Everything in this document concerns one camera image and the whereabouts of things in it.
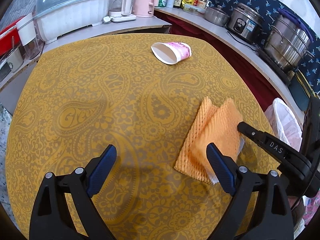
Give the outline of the white lidded container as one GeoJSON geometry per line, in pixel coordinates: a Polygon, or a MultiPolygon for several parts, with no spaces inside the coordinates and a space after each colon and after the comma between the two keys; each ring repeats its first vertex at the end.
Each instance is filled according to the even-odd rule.
{"type": "Polygon", "coordinates": [[[31,60],[40,53],[40,47],[36,36],[33,15],[29,13],[16,23],[21,44],[28,58],[31,60]]]}

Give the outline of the small steel pot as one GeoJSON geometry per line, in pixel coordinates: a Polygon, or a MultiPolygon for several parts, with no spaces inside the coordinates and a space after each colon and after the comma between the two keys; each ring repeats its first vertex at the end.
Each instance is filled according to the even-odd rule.
{"type": "Polygon", "coordinates": [[[224,27],[228,23],[230,16],[218,5],[217,7],[207,7],[204,13],[204,19],[210,23],[224,27]]]}

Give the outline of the red cabinet curtain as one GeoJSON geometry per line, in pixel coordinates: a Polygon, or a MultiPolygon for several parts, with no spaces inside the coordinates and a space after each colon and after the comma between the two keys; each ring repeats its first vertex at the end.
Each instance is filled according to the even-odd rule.
{"type": "Polygon", "coordinates": [[[171,23],[171,34],[195,37],[211,44],[243,79],[263,111],[272,104],[274,99],[280,97],[279,93],[258,70],[256,70],[246,59],[222,41],[200,28],[173,16],[169,16],[158,11],[155,12],[155,16],[161,20],[171,23]]]}

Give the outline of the orange foam net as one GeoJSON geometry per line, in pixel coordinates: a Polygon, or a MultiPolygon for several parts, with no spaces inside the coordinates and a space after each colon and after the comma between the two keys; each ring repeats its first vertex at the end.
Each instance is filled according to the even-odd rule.
{"type": "Polygon", "coordinates": [[[207,145],[213,142],[223,155],[237,160],[245,140],[237,130],[242,114],[232,99],[217,107],[205,97],[178,154],[174,169],[193,179],[216,184],[219,182],[206,157],[207,145]]]}

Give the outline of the blue floral cloth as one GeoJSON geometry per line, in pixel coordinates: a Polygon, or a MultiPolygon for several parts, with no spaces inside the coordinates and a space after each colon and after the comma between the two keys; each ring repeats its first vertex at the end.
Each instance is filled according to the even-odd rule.
{"type": "MultiPolygon", "coordinates": [[[[220,5],[223,10],[227,13],[231,13],[235,9],[238,3],[243,3],[256,12],[258,12],[264,18],[263,32],[256,40],[256,44],[262,47],[267,36],[271,30],[271,24],[276,19],[279,9],[285,9],[293,14],[296,14],[294,10],[291,10],[280,0],[209,0],[211,1],[211,6],[220,5]]],[[[311,29],[306,22],[303,23],[307,28],[309,33],[312,35],[313,42],[309,47],[309,51],[314,56],[313,59],[308,56],[302,59],[298,65],[299,70],[306,77],[309,85],[314,92],[319,94],[319,36],[311,29]]]]}

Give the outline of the pink paper cup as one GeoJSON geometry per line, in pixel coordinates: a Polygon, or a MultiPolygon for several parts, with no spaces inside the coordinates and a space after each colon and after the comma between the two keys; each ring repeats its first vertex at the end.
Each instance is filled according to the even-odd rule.
{"type": "Polygon", "coordinates": [[[151,46],[155,57],[164,64],[174,65],[192,56],[191,47],[183,42],[156,42],[151,46]]]}

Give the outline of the black induction cooker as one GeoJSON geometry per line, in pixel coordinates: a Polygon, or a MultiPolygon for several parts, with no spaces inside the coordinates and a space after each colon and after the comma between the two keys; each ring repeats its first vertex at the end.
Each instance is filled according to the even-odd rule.
{"type": "Polygon", "coordinates": [[[264,52],[258,48],[258,56],[277,74],[277,76],[285,83],[287,87],[291,84],[289,76],[264,52]]]}

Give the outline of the white glass kettle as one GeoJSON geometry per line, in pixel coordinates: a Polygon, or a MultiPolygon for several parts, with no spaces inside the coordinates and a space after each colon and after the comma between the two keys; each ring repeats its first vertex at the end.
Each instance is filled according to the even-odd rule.
{"type": "Polygon", "coordinates": [[[103,23],[135,21],[136,17],[132,14],[132,0],[109,0],[108,14],[103,23]]]}

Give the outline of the white lined trash bin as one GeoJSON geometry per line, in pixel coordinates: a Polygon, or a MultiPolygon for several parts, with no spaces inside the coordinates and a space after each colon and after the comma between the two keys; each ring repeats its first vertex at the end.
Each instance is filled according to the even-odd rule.
{"type": "Polygon", "coordinates": [[[264,112],[275,136],[299,151],[302,143],[302,129],[288,105],[275,98],[264,112]]]}

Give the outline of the yellow patterned tablecloth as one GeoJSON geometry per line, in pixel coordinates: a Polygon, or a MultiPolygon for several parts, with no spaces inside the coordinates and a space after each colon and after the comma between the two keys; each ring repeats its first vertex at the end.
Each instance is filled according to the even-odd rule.
{"type": "Polygon", "coordinates": [[[10,204],[27,236],[47,172],[69,174],[108,145],[117,161],[93,203],[117,239],[206,239],[230,196],[174,169],[204,97],[231,98],[244,121],[272,132],[241,77],[209,43],[170,34],[119,34],[41,55],[10,124],[5,170],[10,204]],[[159,61],[156,42],[183,42],[192,56],[159,61]]]}

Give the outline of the blue yellow basin stack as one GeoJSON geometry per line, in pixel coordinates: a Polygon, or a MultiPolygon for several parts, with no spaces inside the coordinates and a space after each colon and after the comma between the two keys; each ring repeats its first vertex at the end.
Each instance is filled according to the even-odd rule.
{"type": "Polygon", "coordinates": [[[289,91],[295,103],[303,112],[307,110],[309,100],[312,96],[319,98],[300,70],[297,70],[293,75],[290,81],[289,91]]]}

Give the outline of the red plastic basket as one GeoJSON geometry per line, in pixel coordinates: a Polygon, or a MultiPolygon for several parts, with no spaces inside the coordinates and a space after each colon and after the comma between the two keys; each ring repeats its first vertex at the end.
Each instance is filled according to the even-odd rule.
{"type": "Polygon", "coordinates": [[[16,28],[16,23],[21,20],[22,17],[18,18],[16,21],[12,22],[10,25],[5,27],[1,31],[0,39],[0,55],[3,56],[8,51],[12,50],[12,41],[14,41],[14,46],[20,44],[20,37],[16,28]]]}

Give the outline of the steel rice cooker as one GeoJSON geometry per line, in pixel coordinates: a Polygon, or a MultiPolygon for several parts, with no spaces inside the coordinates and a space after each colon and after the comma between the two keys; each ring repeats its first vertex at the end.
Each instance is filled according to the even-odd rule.
{"type": "Polygon", "coordinates": [[[226,28],[242,40],[253,43],[262,31],[264,18],[251,7],[238,3],[226,28]]]}

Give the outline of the large steel steamer pot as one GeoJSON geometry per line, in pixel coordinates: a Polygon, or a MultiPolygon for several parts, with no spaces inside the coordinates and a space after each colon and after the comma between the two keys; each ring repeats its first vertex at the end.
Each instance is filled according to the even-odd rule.
{"type": "Polygon", "coordinates": [[[300,18],[287,10],[279,9],[264,45],[264,52],[287,73],[296,68],[304,57],[314,58],[309,51],[312,43],[312,35],[300,18]]]}

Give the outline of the white dish rack box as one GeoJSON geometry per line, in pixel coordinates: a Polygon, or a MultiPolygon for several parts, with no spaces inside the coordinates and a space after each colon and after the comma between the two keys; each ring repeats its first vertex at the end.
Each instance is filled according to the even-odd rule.
{"type": "Polygon", "coordinates": [[[52,43],[61,35],[88,25],[96,26],[107,16],[109,0],[37,0],[34,21],[40,39],[52,43]]]}

